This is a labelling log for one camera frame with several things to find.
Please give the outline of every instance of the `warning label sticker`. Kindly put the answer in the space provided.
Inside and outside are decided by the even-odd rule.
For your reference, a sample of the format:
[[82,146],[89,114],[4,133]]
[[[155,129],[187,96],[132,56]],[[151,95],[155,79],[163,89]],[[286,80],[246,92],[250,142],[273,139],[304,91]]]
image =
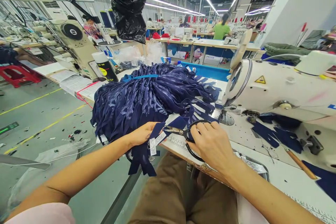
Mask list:
[[263,75],[260,76],[255,82],[266,84],[265,77]]

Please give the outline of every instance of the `red plastic stool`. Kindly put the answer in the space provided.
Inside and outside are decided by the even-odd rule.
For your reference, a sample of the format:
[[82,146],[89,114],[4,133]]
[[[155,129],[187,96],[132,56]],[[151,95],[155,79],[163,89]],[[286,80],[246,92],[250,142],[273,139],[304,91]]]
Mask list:
[[21,82],[31,81],[38,83],[41,81],[38,73],[25,65],[0,66],[0,76],[12,84],[15,88],[19,88],[19,83]]

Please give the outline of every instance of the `black plastic bag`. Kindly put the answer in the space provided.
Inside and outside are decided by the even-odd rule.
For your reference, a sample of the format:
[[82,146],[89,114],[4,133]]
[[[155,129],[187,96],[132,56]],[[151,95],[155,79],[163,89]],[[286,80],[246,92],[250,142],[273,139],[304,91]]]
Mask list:
[[146,0],[111,0],[120,39],[146,43],[146,23],[141,14],[145,2]]

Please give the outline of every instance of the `person's right hand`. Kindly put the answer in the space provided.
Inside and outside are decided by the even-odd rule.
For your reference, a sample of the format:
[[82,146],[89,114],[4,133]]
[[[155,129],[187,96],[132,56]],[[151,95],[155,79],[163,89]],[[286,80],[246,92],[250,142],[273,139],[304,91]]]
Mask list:
[[233,153],[225,130],[217,122],[198,123],[190,129],[195,143],[187,142],[190,148],[212,168],[226,175],[239,158]]

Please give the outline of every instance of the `yellow floor line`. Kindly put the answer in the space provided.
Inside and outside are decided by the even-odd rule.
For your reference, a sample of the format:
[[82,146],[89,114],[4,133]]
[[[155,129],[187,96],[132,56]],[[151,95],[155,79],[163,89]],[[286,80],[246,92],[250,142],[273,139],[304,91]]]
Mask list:
[[55,124],[59,123],[60,121],[62,121],[63,119],[67,118],[68,116],[72,115],[73,113],[76,112],[76,110],[79,110],[81,108],[83,108],[86,104],[83,104],[82,106],[76,108],[74,111],[70,112],[69,114],[63,116],[61,119],[57,120],[56,122],[53,122],[52,124],[48,125],[47,127],[45,127],[44,129],[42,129],[41,131],[37,132],[35,135],[32,135],[31,137],[23,140],[21,143],[19,143],[17,146],[5,151],[5,155],[7,155],[8,153],[12,152],[13,150],[17,149],[20,145],[24,144],[25,142],[29,141],[30,139],[35,138],[37,135],[39,135],[41,132],[49,129],[51,126],[54,126]]
[[6,114],[6,113],[8,113],[8,112],[11,112],[11,111],[13,111],[13,110],[15,110],[15,109],[18,109],[18,108],[20,108],[20,107],[22,107],[22,106],[24,106],[24,105],[27,105],[27,104],[29,104],[29,103],[31,103],[31,102],[33,102],[33,101],[36,101],[36,100],[41,99],[41,98],[43,98],[43,97],[46,97],[46,96],[48,96],[48,95],[50,95],[50,94],[52,94],[52,93],[55,93],[55,92],[57,92],[57,91],[59,91],[59,90],[61,90],[61,89],[57,89],[57,90],[52,91],[52,92],[50,92],[50,93],[48,93],[48,94],[45,94],[45,95],[40,96],[40,97],[37,97],[37,98],[35,98],[34,100],[28,101],[28,102],[23,103],[23,104],[21,104],[21,105],[19,105],[19,106],[16,106],[16,107],[14,107],[14,108],[11,108],[10,110],[7,110],[7,111],[5,111],[5,112],[0,113],[0,116],[3,115],[3,114]]

